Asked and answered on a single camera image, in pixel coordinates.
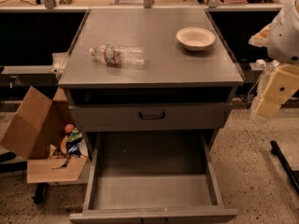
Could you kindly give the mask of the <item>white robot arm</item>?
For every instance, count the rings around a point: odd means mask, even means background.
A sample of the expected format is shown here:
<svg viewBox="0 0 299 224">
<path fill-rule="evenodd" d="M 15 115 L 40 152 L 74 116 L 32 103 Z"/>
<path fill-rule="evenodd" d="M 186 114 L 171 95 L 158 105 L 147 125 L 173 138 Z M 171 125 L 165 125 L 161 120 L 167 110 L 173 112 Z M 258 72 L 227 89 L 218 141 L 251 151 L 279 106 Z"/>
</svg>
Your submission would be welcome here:
<svg viewBox="0 0 299 224">
<path fill-rule="evenodd" d="M 251 118 L 264 121 L 299 91 L 299 0 L 289 0 L 249 44 L 266 47 L 268 57 L 278 62 L 264 69 L 251 105 Z"/>
</svg>

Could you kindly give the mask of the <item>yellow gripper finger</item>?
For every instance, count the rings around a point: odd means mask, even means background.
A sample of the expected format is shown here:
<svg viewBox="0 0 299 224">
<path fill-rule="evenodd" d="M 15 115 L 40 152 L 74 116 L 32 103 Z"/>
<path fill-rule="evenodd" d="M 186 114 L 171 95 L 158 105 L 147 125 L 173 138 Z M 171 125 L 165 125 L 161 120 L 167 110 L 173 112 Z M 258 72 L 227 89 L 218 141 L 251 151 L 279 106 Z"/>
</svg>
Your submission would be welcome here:
<svg viewBox="0 0 299 224">
<path fill-rule="evenodd" d="M 270 25 L 266 25 L 260 32 L 253 35 L 249 39 L 249 44 L 254 47 L 267 47 L 268 46 L 268 32 Z"/>
<path fill-rule="evenodd" d="M 299 66 L 284 64 L 268 74 L 263 74 L 254 99 L 254 115 L 273 118 L 297 91 L 299 91 Z"/>
</svg>

